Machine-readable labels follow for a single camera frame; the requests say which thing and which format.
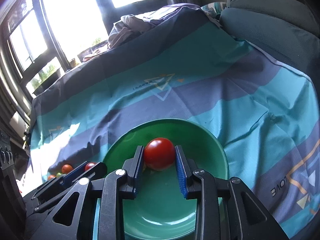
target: black device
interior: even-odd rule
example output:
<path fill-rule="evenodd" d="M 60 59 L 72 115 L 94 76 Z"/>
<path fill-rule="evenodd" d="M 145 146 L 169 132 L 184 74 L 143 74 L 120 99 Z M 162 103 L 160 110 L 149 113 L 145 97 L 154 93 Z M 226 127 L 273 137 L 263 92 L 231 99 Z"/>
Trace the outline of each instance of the black device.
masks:
<path fill-rule="evenodd" d="M 83 172 L 85 162 L 69 174 L 47 181 L 23 198 L 24 217 L 15 224 L 21 230 L 17 234 L 8 226 L 12 234 L 4 239 L 92 239 L 96 203 L 101 198 L 98 240 L 123 240 L 122 200 L 134 201 L 139 193 L 143 152 L 143 146 L 138 146 L 133 158 L 105 178 L 105 164 L 98 163 Z M 193 160 L 185 157 L 181 146 L 176 146 L 176 169 L 181 193 L 186 199 L 197 199 L 195 240 L 220 240 L 218 197 L 223 198 L 228 240 L 288 239 L 241 179 L 218 179 L 198 169 Z"/>

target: green foliage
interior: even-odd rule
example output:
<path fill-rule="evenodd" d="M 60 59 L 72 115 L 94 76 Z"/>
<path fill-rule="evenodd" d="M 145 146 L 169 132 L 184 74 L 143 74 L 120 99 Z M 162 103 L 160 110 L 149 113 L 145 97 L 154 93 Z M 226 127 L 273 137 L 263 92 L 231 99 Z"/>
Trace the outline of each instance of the green foliage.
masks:
<path fill-rule="evenodd" d="M 101 41 L 102 41 L 101 38 L 96 38 L 92 43 L 92 46 L 98 45 Z"/>
<path fill-rule="evenodd" d="M 55 71 L 56 71 L 56 67 L 53 64 L 49 65 L 49 68 L 48 68 L 47 71 L 40 70 L 39 73 L 38 73 L 39 77 L 40 77 L 40 80 L 35 78 L 35 77 L 31 80 L 31 84 L 32 84 L 33 88 L 37 89 Z"/>

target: cherry tomato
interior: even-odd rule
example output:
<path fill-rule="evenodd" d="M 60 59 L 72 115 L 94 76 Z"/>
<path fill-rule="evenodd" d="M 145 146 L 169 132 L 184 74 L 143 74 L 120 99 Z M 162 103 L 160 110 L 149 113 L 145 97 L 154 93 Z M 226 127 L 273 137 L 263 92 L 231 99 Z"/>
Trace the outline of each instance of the cherry tomato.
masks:
<path fill-rule="evenodd" d="M 94 165 L 96 165 L 96 163 L 88 163 L 85 168 L 84 171 L 87 171 L 88 169 L 91 169 Z"/>
<path fill-rule="evenodd" d="M 61 171 L 63 174 L 68 174 L 70 171 L 73 171 L 73 167 L 69 164 L 65 164 L 62 166 Z"/>
<path fill-rule="evenodd" d="M 54 175 L 49 175 L 47 180 L 52 179 L 52 178 L 55 178 L 55 177 L 56 177 L 56 176 L 54 176 Z"/>
<path fill-rule="evenodd" d="M 174 160 L 174 145 L 166 138 L 153 139 L 144 149 L 144 162 L 153 170 L 162 171 L 174 163 Z"/>

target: red tomato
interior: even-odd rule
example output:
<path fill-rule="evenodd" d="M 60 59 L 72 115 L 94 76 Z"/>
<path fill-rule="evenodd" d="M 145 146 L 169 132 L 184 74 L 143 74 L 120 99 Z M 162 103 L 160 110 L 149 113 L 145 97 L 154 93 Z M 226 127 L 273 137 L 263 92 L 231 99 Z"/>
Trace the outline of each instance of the red tomato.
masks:
<path fill-rule="evenodd" d="M 49 175 L 47 180 L 52 179 L 52 178 L 55 178 L 55 177 L 56 177 L 56 176 L 54 176 L 54 175 Z"/>
<path fill-rule="evenodd" d="M 62 166 L 61 171 L 63 174 L 68 174 L 70 171 L 73 171 L 73 167 L 69 164 L 65 164 Z"/>
<path fill-rule="evenodd" d="M 84 171 L 87 171 L 88 169 L 91 169 L 94 165 L 96 165 L 96 163 L 88 163 L 85 168 Z"/>
<path fill-rule="evenodd" d="M 166 138 L 156 138 L 144 149 L 144 162 L 149 168 L 162 171 L 175 160 L 175 149 L 172 142 Z"/>

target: bed sheet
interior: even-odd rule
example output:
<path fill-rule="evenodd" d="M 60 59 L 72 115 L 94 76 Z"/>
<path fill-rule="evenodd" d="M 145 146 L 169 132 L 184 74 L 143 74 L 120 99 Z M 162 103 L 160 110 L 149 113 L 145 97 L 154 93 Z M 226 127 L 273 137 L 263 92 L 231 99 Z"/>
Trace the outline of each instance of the bed sheet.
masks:
<path fill-rule="evenodd" d="M 44 181 L 66 163 L 102 161 L 121 135 L 160 118 L 212 132 L 230 176 L 252 189 L 289 237 L 318 211 L 319 109 L 310 78 L 189 8 L 34 99 L 33 171 Z"/>

